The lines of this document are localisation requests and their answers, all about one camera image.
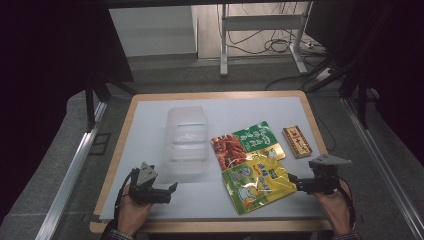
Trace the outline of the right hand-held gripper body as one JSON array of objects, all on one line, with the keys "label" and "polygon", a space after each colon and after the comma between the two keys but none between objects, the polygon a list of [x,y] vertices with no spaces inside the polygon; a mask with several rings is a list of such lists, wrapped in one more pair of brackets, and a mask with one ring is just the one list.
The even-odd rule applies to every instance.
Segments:
[{"label": "right hand-held gripper body", "polygon": [[352,161],[341,157],[322,154],[309,162],[314,178],[309,192],[330,195],[339,186],[338,166],[351,164]]}]

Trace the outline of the yellow snack packet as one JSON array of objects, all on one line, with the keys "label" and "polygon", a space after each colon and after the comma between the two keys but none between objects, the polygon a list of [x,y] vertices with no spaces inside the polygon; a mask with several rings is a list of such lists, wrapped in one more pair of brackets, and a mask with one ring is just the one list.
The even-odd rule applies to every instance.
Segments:
[{"label": "yellow snack packet", "polygon": [[278,161],[257,156],[222,172],[236,212],[245,215],[297,191]]}]

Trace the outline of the clear plastic container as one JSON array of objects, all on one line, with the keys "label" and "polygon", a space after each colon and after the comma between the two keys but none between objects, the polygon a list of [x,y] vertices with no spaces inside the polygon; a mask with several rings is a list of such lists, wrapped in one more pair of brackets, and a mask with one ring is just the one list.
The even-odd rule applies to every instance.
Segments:
[{"label": "clear plastic container", "polygon": [[191,182],[206,170],[208,120],[201,106],[174,107],[165,127],[164,161],[169,178]]}]

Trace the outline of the green and red snack packet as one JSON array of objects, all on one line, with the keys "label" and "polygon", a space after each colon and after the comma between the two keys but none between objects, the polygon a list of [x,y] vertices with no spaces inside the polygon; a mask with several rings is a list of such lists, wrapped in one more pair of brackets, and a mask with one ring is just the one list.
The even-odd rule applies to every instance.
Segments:
[{"label": "green and red snack packet", "polygon": [[210,143],[223,171],[253,160],[256,156],[265,156],[274,160],[281,160],[286,156],[266,121],[214,137]]}]

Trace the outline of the person's right hand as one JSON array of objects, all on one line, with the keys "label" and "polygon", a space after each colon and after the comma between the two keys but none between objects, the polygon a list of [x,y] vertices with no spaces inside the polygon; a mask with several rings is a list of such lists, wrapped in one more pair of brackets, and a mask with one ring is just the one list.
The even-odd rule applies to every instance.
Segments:
[{"label": "person's right hand", "polygon": [[350,225],[350,211],[348,204],[342,192],[337,190],[331,195],[314,193],[313,196],[321,205],[325,216],[330,223],[334,237],[339,238],[342,235],[353,232]]}]

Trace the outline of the person's left hand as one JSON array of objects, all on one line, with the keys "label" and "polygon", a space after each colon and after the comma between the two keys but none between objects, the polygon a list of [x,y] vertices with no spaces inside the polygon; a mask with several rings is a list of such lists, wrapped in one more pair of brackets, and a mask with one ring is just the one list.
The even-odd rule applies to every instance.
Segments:
[{"label": "person's left hand", "polygon": [[128,192],[129,186],[126,185],[120,199],[117,230],[133,237],[146,222],[153,205],[151,203],[141,205],[135,203],[128,196]]}]

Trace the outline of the small red and yellow box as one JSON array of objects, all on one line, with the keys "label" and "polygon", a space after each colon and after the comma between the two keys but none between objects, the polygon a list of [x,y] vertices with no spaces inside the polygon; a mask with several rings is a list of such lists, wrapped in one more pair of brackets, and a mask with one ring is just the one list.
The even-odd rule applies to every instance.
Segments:
[{"label": "small red and yellow box", "polygon": [[308,157],[312,154],[312,148],[297,125],[285,127],[282,134],[295,158]]}]

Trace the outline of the white table mat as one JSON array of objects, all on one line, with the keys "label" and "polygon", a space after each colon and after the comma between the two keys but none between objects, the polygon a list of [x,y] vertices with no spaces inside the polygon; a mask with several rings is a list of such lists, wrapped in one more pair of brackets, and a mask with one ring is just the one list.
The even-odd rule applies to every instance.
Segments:
[{"label": "white table mat", "polygon": [[269,97],[245,99],[202,99],[136,102],[129,132],[124,136],[123,153],[113,184],[105,200],[100,218],[113,217],[117,193],[131,169],[143,162],[153,164],[159,173],[155,186],[167,188],[178,184],[168,204],[156,205],[150,218],[153,220],[259,220],[271,218],[315,218],[322,215],[314,197],[296,192],[243,216],[236,212],[221,177],[221,169],[214,152],[208,153],[205,169],[198,175],[175,175],[166,165],[165,131],[167,115],[175,107],[200,106],[208,119],[208,137],[218,137],[250,127],[262,121],[281,144],[286,157],[282,164],[288,172],[308,178],[312,172],[308,158],[297,159],[291,153],[281,134],[285,127],[300,127],[310,146],[312,155],[322,152],[314,139],[306,111],[298,97]]}]

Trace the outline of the black metal stand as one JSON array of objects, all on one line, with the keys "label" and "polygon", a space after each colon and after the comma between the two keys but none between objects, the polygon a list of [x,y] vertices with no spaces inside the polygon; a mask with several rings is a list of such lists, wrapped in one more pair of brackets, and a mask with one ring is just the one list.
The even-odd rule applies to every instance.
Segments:
[{"label": "black metal stand", "polygon": [[134,96],[137,94],[137,91],[130,86],[126,85],[123,82],[117,81],[112,78],[100,78],[100,77],[89,77],[85,85],[85,95],[86,95],[86,112],[87,112],[87,128],[86,132],[89,133],[94,129],[96,120],[95,120],[95,110],[94,110],[94,97],[97,98],[102,103],[107,103],[111,99],[111,93],[108,90],[106,84],[110,83],[119,89],[129,93]]},{"label": "black metal stand", "polygon": [[349,64],[330,74],[321,82],[308,87],[307,92],[312,93],[318,91],[335,80],[344,77],[344,81],[339,87],[338,93],[342,98],[345,98],[350,97],[354,91],[357,91],[357,119],[363,128],[368,129],[366,121],[366,104],[375,100],[368,97],[369,82],[365,71],[365,57],[365,53],[358,53]]}]

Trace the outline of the white power strip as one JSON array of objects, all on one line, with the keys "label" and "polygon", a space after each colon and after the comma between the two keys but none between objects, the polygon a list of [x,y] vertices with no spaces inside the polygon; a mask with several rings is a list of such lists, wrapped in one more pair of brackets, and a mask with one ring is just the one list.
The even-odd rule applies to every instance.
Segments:
[{"label": "white power strip", "polygon": [[319,73],[316,76],[316,80],[318,82],[321,82],[324,79],[326,79],[327,77],[329,77],[330,75],[332,75],[333,73],[334,73],[334,69],[333,68],[325,68],[321,73]]}]

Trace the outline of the black curtain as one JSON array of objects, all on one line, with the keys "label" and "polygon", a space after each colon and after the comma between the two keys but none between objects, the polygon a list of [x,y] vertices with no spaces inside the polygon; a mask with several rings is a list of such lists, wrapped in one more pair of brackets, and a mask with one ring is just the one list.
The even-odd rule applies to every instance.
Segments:
[{"label": "black curtain", "polygon": [[132,78],[107,0],[0,0],[0,224],[90,81]]},{"label": "black curtain", "polygon": [[339,93],[378,93],[377,110],[424,165],[424,0],[317,0],[306,34],[346,76]]}]

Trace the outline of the white partition panel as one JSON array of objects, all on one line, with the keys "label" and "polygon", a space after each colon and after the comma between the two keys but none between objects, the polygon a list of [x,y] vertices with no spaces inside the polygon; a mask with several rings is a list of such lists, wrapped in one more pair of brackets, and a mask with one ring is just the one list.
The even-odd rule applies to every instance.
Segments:
[{"label": "white partition panel", "polygon": [[109,11],[127,57],[194,54],[197,19],[191,6]]}]

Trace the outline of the black floor bracket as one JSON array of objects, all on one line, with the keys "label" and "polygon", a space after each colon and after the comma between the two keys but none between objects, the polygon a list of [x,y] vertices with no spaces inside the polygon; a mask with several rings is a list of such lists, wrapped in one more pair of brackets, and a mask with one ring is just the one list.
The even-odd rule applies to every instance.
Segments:
[{"label": "black floor bracket", "polygon": [[94,141],[91,145],[91,149],[89,154],[91,156],[102,156],[106,153],[108,148],[109,140],[111,134],[110,133],[100,133],[97,134],[94,138]]}]

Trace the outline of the aluminium rail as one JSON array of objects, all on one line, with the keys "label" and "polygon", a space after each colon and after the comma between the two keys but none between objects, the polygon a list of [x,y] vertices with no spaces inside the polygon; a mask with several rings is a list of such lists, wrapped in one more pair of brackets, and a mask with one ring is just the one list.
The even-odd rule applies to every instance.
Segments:
[{"label": "aluminium rail", "polygon": [[37,236],[35,237],[35,240],[52,239],[80,172],[85,164],[107,106],[107,103],[98,103],[94,112],[94,127],[90,132],[83,135],[50,209],[46,214]]},{"label": "aluminium rail", "polygon": [[410,228],[415,240],[424,240],[424,221],[419,216],[418,211],[413,205],[409,196],[406,194],[399,181],[396,179],[382,152],[375,143],[375,140],[372,137],[370,131],[366,129],[359,121],[354,103],[346,98],[342,98],[341,102],[345,106],[354,127],[356,128],[362,142],[370,154],[371,159],[376,165],[376,168],[380,173],[383,182],[392,195],[392,198],[398,206],[401,215]]}]

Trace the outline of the white metal desk frame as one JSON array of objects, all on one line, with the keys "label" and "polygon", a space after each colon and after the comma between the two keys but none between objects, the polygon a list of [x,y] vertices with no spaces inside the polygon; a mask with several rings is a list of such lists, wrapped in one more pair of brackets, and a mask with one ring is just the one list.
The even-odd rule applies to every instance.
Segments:
[{"label": "white metal desk frame", "polygon": [[310,13],[312,2],[309,1],[301,14],[291,15],[253,15],[231,16],[227,14],[228,4],[222,5],[221,18],[221,52],[220,75],[228,75],[227,32],[254,30],[296,30],[297,35],[289,50],[301,75],[307,73],[306,66],[300,57],[300,42]]}]

